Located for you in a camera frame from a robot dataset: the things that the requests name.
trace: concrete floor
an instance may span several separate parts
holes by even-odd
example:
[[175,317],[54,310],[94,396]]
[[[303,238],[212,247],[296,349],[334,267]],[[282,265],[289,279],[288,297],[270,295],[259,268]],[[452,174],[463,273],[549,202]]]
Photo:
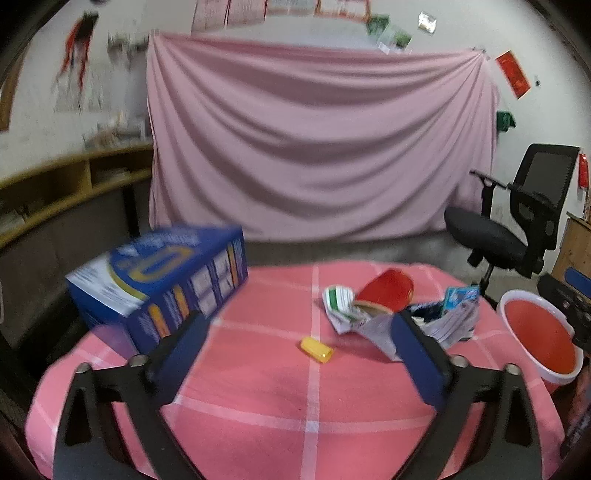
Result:
[[[297,265],[311,262],[326,262],[334,260],[369,260],[375,262],[403,262],[426,263],[435,265],[441,270],[462,280],[466,284],[478,283],[488,266],[486,261],[474,269],[468,265],[466,259],[469,251],[454,255],[453,260],[441,259],[437,254],[432,255],[421,249],[402,249],[400,243],[404,239],[357,242],[344,244],[338,242],[316,242],[308,244],[263,244],[246,243],[246,257],[250,266],[263,265]],[[488,296],[499,300],[508,290],[527,290],[537,293],[537,275],[531,279],[524,278],[515,271],[496,269],[491,277],[486,291]]]

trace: yellow plastic toy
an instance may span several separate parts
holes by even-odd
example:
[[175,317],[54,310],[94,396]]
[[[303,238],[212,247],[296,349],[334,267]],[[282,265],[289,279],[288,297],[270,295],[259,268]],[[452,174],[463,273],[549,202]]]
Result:
[[300,348],[321,364],[325,364],[334,353],[334,349],[319,342],[312,337],[305,337],[300,343]]

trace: gray floor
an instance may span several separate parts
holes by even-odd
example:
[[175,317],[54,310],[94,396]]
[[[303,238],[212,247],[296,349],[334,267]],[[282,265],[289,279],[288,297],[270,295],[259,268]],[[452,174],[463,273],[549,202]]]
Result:
[[[486,261],[478,269],[466,262],[469,251],[454,244],[432,248],[435,243],[447,242],[445,237],[419,236],[378,242],[315,242],[303,244],[246,243],[246,257],[251,266],[297,265],[334,260],[371,260],[376,262],[421,262],[435,265],[466,284],[478,282],[486,270]],[[508,290],[536,289],[537,276],[531,279],[515,271],[495,270],[487,294],[495,300]]]

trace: office chair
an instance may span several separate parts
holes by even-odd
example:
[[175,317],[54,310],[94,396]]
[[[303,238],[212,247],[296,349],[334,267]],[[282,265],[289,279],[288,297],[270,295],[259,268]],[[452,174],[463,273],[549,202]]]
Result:
[[[532,273],[541,272],[545,251],[556,248],[558,220],[578,155],[578,147],[530,145],[513,183],[504,185],[484,173],[470,171],[482,182],[480,215],[458,207],[446,208],[447,231],[458,243],[472,249],[468,263],[477,267],[483,258],[489,263],[480,281],[480,293],[489,302],[493,300],[485,291],[495,267],[515,269],[531,278]],[[527,245],[508,228],[491,220],[495,187],[510,190],[511,215],[525,232]]]

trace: wooden cabinet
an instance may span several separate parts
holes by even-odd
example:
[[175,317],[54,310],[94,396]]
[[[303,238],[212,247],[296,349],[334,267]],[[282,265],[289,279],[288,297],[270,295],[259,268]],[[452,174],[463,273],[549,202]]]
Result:
[[557,280],[564,281],[566,269],[574,267],[591,277],[591,225],[572,213],[567,213],[567,215],[569,219],[552,276]]
[[0,180],[0,214],[22,222],[0,232],[0,249],[30,229],[83,202],[152,176],[151,144],[59,158]]

